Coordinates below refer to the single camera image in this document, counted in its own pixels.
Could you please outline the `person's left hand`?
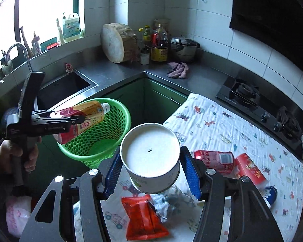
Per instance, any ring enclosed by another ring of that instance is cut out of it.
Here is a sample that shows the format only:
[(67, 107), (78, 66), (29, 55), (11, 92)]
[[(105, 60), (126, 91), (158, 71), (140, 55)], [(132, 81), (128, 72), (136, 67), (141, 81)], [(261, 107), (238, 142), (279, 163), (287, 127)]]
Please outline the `person's left hand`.
[[(0, 169), (3, 169), (6, 173), (12, 173), (11, 160), (12, 157), (21, 157), (23, 155), (22, 149), (11, 142), (10, 140), (4, 140), (0, 145)], [(35, 170), (37, 159), (39, 155), (38, 145), (29, 154), (29, 160), (24, 164), (24, 168), (27, 172)]]

